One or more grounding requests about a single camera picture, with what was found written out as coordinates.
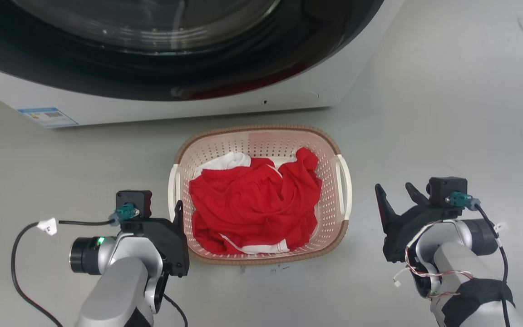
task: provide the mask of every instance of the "floor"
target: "floor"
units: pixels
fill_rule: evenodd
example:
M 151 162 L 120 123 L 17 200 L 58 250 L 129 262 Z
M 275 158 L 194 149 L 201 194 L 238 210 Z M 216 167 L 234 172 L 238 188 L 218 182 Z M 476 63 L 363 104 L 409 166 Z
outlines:
M 407 0 L 390 33 L 336 108 L 45 130 L 0 103 L 0 326 L 51 326 L 14 292 L 13 240 L 44 218 L 106 219 L 116 191 L 153 191 L 154 217 L 168 213 L 169 170 L 181 144 L 213 128 L 309 124 L 329 133 L 350 166 L 349 230 L 325 257 L 269 267 L 191 263 L 167 294 L 201 326 L 435 326 L 410 277 L 392 277 L 374 196 L 381 183 L 397 212 L 403 188 L 432 176 L 460 176 L 502 234 L 508 284 L 523 316 L 523 2 Z M 478 218 L 465 213 L 464 218 Z M 110 227 L 30 231 L 17 257 L 29 296 L 72 325 L 97 277 L 72 273 L 79 236 Z M 498 254 L 484 258 L 502 273 Z M 156 326 L 182 326 L 163 305 Z

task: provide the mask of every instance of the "white handle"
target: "white handle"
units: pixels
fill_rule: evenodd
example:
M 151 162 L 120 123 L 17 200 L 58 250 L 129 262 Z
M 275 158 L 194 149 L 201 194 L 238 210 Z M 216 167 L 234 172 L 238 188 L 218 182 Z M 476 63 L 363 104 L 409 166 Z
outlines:
M 177 172 L 178 168 L 179 165 L 175 163 L 168 176 L 168 219 L 170 221 L 175 219 L 175 205 L 177 205 L 178 197 L 181 196 L 181 175 Z
M 338 161 L 335 163 L 335 169 L 338 194 L 340 195 L 340 213 L 344 215 L 344 220 L 347 221 L 352 211 L 352 181 L 350 180 L 350 170 L 348 170 L 346 160 L 344 160 L 341 154 L 336 157 L 338 158 Z

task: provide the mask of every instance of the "washing machine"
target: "washing machine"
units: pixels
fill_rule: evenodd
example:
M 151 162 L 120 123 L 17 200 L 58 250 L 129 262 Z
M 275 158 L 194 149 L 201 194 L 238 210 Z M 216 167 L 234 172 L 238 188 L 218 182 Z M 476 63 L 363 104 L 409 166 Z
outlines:
M 403 0 L 0 0 L 0 100 L 45 128 L 333 106 Z

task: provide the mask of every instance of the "laundry basket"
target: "laundry basket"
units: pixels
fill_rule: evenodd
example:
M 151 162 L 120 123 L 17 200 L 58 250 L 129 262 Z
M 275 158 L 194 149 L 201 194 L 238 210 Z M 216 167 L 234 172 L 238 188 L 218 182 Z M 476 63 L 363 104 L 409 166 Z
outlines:
M 315 208 L 318 225 L 310 242 L 288 253 L 276 254 L 217 255 L 205 250 L 193 236 L 191 224 L 195 207 L 189 195 L 189 181 L 193 179 L 195 169 L 230 151 L 270 158 L 277 167 L 295 161 L 295 153 L 300 147 L 307 147 L 318 157 L 316 174 L 322 180 L 320 200 Z M 318 257 L 334 250 L 348 226 L 352 185 L 338 146 L 321 130 L 291 125 L 245 126 L 212 130 L 189 139 L 181 147 L 168 180 L 171 217 L 174 217 L 175 203 L 179 199 L 183 201 L 183 228 L 193 258 L 218 265 L 266 265 Z

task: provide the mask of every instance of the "red clothing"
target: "red clothing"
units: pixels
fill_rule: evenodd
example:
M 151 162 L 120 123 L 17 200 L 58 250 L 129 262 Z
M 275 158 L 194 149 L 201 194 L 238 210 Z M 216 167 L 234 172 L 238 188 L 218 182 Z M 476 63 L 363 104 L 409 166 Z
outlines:
M 284 239 L 290 250 L 307 244 L 317 225 L 322 181 L 311 151 L 301 148 L 296 158 L 280 166 L 282 176 L 270 159 L 252 158 L 249 167 L 203 170 L 192 180 L 193 236 L 201 246 L 214 254 L 241 254 L 220 234 L 239 247 Z

